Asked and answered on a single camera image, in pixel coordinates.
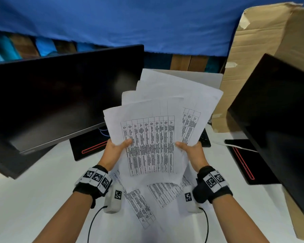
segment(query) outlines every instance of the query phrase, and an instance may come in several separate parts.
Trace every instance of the white desk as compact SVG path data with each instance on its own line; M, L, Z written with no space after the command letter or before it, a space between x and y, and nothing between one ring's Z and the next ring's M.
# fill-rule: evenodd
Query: white desk
M233 139L230 133L214 133L206 127L211 141ZM281 185L250 186L244 181L227 147L212 144L204 148L208 162L229 182L235 199L251 216L270 242L304 242L295 237ZM75 162L69 141L49 151L17 180L0 175L0 243L32 242L73 190L74 182L99 161L102 153ZM94 214L104 203L97 200L90 210L77 242L86 242ZM97 229L104 230L103 242L140 242L142 228L131 222L130 211L109 215L99 213L93 224L90 242L97 242ZM208 242L226 242L213 210L208 213ZM185 218L166 233L166 242L204 242L206 219L203 213Z

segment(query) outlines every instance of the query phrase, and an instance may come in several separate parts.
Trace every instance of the hand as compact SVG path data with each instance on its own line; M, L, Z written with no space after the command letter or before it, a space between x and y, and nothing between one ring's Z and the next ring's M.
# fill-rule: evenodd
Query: hand
M192 147L187 146L185 143L182 142L176 142L176 146L186 151L190 163L192 164L192 167L197 173L201 168L209 165L205 158L203 147L200 142L197 142L197 144Z
M120 145L116 146L111 142L111 139L108 139L104 154L98 164L104 167L107 171L111 171L119 160L123 149L128 147L131 143L132 139L127 139Z

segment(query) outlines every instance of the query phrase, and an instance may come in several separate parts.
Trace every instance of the stack of papers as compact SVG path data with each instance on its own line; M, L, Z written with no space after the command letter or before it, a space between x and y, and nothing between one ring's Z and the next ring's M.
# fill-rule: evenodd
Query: stack of papers
M112 174L143 228L155 220L168 224L165 208L171 207L172 215L185 214L173 201L184 186L195 185L196 173L175 142L198 142L222 94L204 84L143 69L136 90L122 94L122 106L104 110L112 142L133 140Z

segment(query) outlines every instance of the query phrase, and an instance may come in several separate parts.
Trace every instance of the computer monitor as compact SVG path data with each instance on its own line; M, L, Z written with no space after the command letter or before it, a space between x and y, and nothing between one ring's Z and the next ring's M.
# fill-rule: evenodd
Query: computer monitor
M265 54L229 113L304 213L304 72Z
M27 156L104 125L143 65L143 45L0 63L0 143Z

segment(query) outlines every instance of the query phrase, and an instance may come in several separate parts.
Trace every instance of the person's left hand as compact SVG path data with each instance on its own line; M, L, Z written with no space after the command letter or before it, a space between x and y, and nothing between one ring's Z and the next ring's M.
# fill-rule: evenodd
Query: person's left hand
M120 145L116 146L111 142L111 139L108 139L104 154L98 164L104 167L107 171L111 171L121 156L123 149L128 147L131 143L132 139L127 139Z

